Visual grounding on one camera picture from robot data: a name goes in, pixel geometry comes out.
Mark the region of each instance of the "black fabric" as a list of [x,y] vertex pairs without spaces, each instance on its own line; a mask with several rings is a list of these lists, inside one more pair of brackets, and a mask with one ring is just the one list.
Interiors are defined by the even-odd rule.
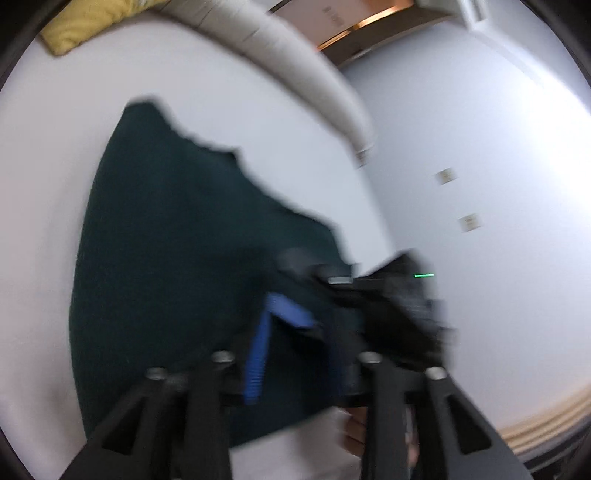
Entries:
[[[179,371],[227,346],[268,291],[330,314],[276,270],[292,247],[345,267],[330,229],[265,195],[234,154],[182,138],[152,103],[129,105],[96,172],[74,278],[70,343],[86,433],[147,368]],[[232,444],[327,407],[326,371],[323,345],[275,321],[261,402],[231,413]]]

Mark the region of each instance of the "white surface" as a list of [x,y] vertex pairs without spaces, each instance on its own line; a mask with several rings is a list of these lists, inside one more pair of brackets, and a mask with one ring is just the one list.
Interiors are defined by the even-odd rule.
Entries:
[[234,480],[359,480],[359,459],[340,447],[348,417],[331,408],[288,433],[233,449]]
[[150,14],[59,59],[33,42],[0,93],[0,424],[37,480],[84,441],[67,333],[80,228],[107,141],[142,96],[199,141],[239,147],[257,183],[336,227],[349,261],[393,252],[346,142],[248,61]]
[[360,159],[373,146],[374,126],[351,85],[279,16],[250,0],[170,0],[162,12],[271,73],[341,132]]
[[278,4],[280,2],[280,0],[252,0],[253,2],[255,2],[256,4],[259,4],[261,7],[266,8],[267,10],[270,10],[271,8],[273,8],[274,6],[276,6],[276,4]]
[[344,71],[376,123],[364,170],[394,242],[433,263],[455,376],[497,427],[591,381],[591,118],[502,52],[445,22]]
[[452,14],[457,21],[467,28],[478,21],[480,0],[416,0],[420,7],[433,8]]
[[548,25],[519,0],[480,1],[486,1],[490,23],[551,69],[591,111],[589,84]]

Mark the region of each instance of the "wall socket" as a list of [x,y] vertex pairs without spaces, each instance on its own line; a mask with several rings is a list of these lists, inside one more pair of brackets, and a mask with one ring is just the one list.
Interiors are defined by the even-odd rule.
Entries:
[[475,213],[460,218],[460,223],[465,232],[471,232],[481,226]]
[[457,178],[456,173],[450,168],[437,172],[436,177],[441,185],[449,183]]

